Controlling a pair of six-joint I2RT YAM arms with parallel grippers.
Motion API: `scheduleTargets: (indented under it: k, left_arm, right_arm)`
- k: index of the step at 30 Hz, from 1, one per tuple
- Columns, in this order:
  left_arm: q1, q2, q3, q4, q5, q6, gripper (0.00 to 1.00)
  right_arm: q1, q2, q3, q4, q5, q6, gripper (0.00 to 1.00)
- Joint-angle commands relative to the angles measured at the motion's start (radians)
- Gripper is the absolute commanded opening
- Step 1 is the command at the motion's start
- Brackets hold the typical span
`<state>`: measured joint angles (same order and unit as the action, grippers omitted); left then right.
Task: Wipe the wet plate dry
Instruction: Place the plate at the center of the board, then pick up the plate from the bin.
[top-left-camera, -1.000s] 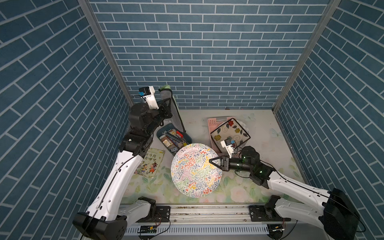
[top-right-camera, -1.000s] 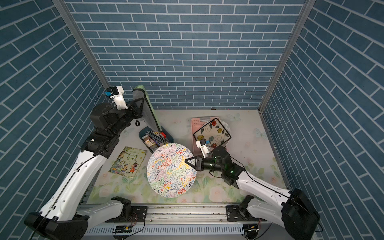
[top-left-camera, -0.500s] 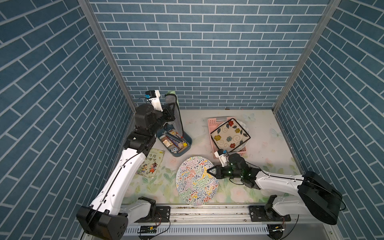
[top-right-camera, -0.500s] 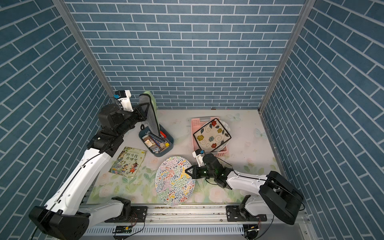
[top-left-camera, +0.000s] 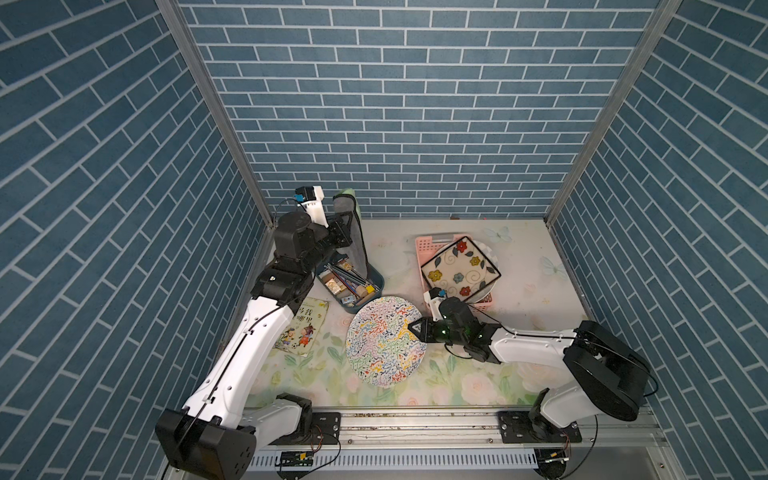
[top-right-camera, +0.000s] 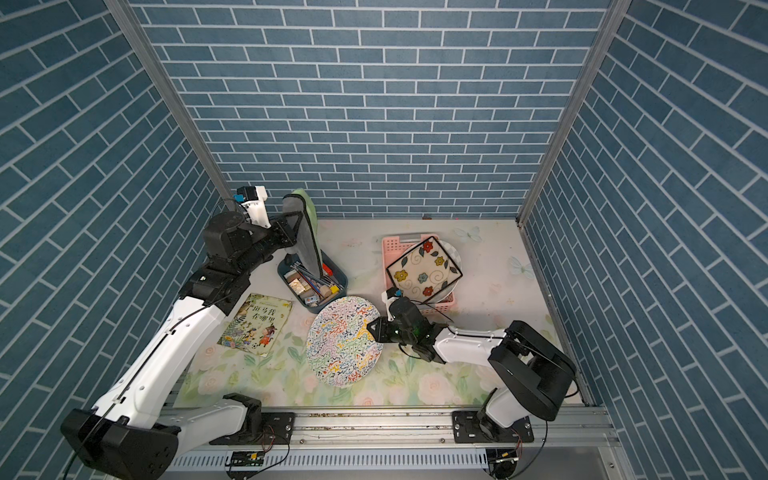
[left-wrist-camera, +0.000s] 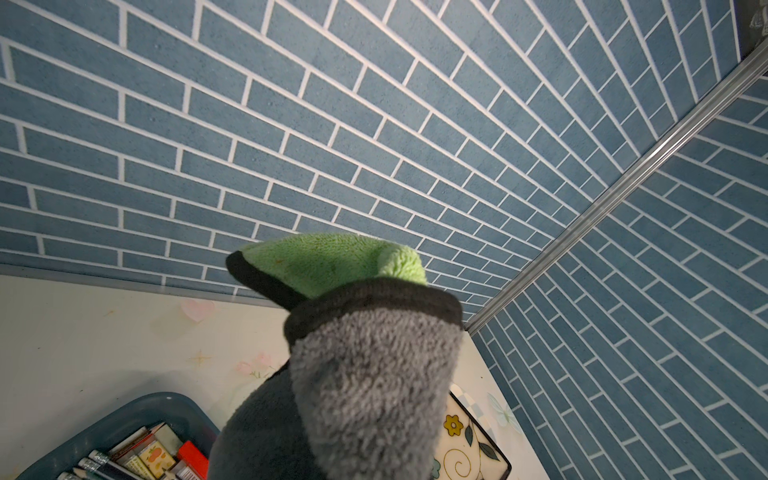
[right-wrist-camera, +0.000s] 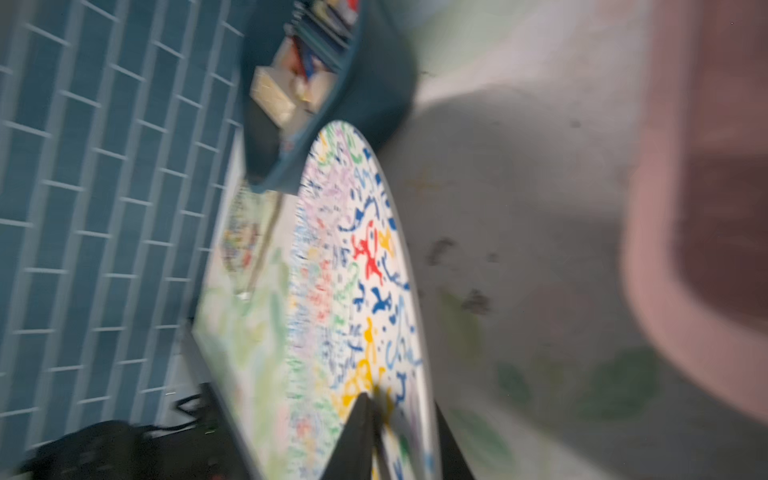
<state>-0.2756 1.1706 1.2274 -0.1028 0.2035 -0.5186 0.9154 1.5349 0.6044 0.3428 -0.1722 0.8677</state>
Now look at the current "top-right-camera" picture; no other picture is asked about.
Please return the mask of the round multicolour squiggle plate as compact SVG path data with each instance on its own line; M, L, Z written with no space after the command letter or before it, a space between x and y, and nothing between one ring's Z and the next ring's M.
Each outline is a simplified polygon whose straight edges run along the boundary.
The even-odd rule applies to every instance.
M334 300L317 314L308 332L305 356L321 382L347 387L373 371L383 347L367 326L379 317L375 305L358 296Z

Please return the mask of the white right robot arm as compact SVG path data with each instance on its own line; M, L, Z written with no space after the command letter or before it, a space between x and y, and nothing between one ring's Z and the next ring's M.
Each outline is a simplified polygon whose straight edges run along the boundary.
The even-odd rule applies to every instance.
M384 294L386 314L366 329L382 344L409 348L411 355L443 365L465 363L489 368L501 382L470 420L471 440L525 442L515 425L531 416L556 419L575 383L572 360L522 320L495 331L461 329L429 320L417 304L396 290Z

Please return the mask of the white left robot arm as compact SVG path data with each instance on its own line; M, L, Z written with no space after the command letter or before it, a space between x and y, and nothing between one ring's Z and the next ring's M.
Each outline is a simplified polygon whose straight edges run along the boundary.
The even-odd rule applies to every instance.
M260 400L237 393L187 414L161 415L197 350L223 332L256 268L284 250L322 269L315 214L285 204L282 214L259 220L256 211L250 205L211 218L203 231L206 261L155 336L92 407L74 409L63 420L61 433L86 467L118 479L157 479L199 446L257 443L268 435Z

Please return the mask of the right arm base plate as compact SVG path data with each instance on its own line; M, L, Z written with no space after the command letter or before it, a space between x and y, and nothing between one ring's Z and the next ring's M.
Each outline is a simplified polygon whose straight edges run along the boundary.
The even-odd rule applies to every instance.
M451 412L452 432L457 444L480 443L532 443L535 436L529 416L516 420L509 427L501 427L478 408Z

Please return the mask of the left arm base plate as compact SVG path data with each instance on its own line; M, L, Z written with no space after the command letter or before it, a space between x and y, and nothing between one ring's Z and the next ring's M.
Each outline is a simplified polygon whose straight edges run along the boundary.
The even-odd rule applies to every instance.
M210 445L290 444L296 420L294 412L265 412L260 400L238 393L224 395L223 400L243 407L244 419L237 431L211 440Z

